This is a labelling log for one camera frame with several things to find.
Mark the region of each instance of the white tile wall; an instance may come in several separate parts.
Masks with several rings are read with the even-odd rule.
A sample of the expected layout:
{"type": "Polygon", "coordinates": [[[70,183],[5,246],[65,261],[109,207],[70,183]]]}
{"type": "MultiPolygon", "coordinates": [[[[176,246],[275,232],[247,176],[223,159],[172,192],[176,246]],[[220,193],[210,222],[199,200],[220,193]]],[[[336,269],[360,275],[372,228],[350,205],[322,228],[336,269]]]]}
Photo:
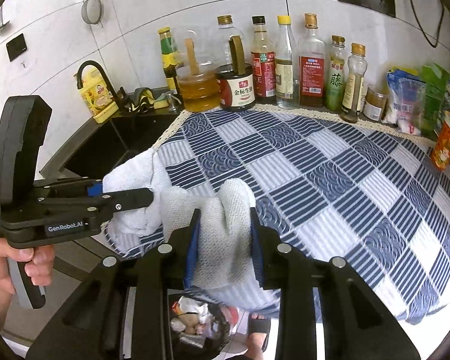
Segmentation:
{"type": "MultiPolygon", "coordinates": [[[[75,89],[73,73],[83,60],[95,59],[109,73],[117,89],[131,92],[138,86],[166,85],[162,72],[157,29],[179,30],[200,26],[208,40],[217,28],[216,17],[231,14],[234,24],[253,36],[251,16],[265,15],[272,40],[277,39],[276,16],[286,14],[286,0],[102,0],[103,28],[86,25],[80,10],[83,0],[6,0],[0,33],[0,115],[11,95],[36,92],[52,106],[52,120],[39,155],[39,167],[84,123],[90,113],[75,89]],[[28,51],[13,62],[5,43],[20,32],[28,51]]],[[[450,16],[445,14],[437,49],[426,43],[408,0],[395,0],[398,19],[337,0],[288,0],[295,37],[303,33],[303,14],[315,12],[321,37],[332,34],[367,46],[367,79],[378,83],[391,65],[419,67],[434,61],[450,64],[450,16]]],[[[435,35],[440,17],[438,0],[414,0],[425,30],[435,35]]]]}

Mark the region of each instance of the faucet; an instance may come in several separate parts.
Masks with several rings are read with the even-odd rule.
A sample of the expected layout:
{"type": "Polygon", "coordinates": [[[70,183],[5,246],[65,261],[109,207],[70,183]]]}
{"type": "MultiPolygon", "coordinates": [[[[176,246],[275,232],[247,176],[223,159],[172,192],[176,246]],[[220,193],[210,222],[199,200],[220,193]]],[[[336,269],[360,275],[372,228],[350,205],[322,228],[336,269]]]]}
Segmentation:
{"type": "Polygon", "coordinates": [[[85,61],[78,68],[78,72],[77,72],[77,89],[82,89],[83,88],[82,73],[83,73],[83,69],[85,68],[85,66],[88,66],[88,65],[95,66],[98,69],[98,71],[100,72],[100,74],[103,77],[103,80],[105,81],[106,87],[112,93],[113,99],[117,100],[118,97],[116,95],[115,89],[113,89],[113,86],[110,83],[110,80],[108,79],[107,75],[105,74],[105,71],[103,70],[103,67],[101,67],[100,64],[98,62],[95,62],[95,61],[85,61]]]}

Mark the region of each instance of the metal rivet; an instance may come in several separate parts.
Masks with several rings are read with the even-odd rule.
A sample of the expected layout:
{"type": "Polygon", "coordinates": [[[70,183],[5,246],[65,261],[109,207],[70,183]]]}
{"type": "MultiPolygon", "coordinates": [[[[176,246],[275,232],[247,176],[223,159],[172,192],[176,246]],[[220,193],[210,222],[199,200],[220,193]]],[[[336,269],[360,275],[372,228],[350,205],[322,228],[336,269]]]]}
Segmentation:
{"type": "Polygon", "coordinates": [[[116,258],[113,256],[105,257],[102,261],[102,264],[107,267],[114,266],[116,264],[116,258]]]}
{"type": "Polygon", "coordinates": [[[292,251],[292,247],[288,244],[280,244],[277,246],[277,250],[280,253],[290,253],[292,251]]]}
{"type": "Polygon", "coordinates": [[[343,268],[347,262],[342,257],[333,257],[331,263],[337,268],[343,268]]]}
{"type": "Polygon", "coordinates": [[[173,250],[172,245],[170,244],[162,244],[158,247],[158,252],[161,254],[170,253],[173,250]]]}

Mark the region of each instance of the white cloth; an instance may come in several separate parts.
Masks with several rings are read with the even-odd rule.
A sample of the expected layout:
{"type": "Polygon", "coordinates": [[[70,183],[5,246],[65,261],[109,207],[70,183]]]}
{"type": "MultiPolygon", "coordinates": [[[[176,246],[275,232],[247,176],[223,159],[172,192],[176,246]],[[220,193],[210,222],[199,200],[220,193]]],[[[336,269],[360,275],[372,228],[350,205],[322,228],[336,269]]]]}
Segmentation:
{"type": "Polygon", "coordinates": [[[217,196],[192,195],[180,187],[162,192],[163,237],[188,226],[199,208],[200,233],[197,266],[192,284],[204,289],[241,285],[255,280],[250,254],[252,190],[240,179],[223,183],[217,196]]]}
{"type": "Polygon", "coordinates": [[[161,192],[172,183],[155,149],[148,149],[116,167],[103,178],[103,192],[149,188],[154,201],[148,207],[116,212],[111,224],[118,233],[138,236],[153,234],[162,222],[161,192]]]}

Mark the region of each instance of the power cord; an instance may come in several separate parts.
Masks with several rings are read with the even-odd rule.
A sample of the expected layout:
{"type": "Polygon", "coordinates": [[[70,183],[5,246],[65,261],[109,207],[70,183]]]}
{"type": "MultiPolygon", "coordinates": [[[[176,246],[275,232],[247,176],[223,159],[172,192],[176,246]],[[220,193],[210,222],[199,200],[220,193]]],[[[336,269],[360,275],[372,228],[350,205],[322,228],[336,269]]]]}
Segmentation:
{"type": "Polygon", "coordinates": [[[444,17],[444,15],[445,15],[445,5],[443,5],[443,3],[442,3],[442,15],[440,16],[440,21],[439,21],[439,23],[438,23],[438,28],[437,28],[437,38],[436,38],[435,44],[433,44],[433,43],[430,41],[430,39],[428,39],[427,34],[425,33],[425,31],[424,31],[422,25],[420,24],[419,18],[418,18],[418,16],[416,15],[416,11],[415,11],[415,6],[414,6],[414,4],[413,4],[413,0],[410,0],[410,5],[412,6],[413,16],[415,16],[415,20],[416,20],[416,22],[418,23],[418,26],[420,27],[420,30],[421,30],[423,36],[425,37],[426,41],[427,41],[428,44],[429,44],[430,46],[432,46],[434,49],[437,48],[438,43],[439,43],[439,42],[438,42],[438,39],[440,38],[440,30],[442,29],[443,17],[444,17]]]}

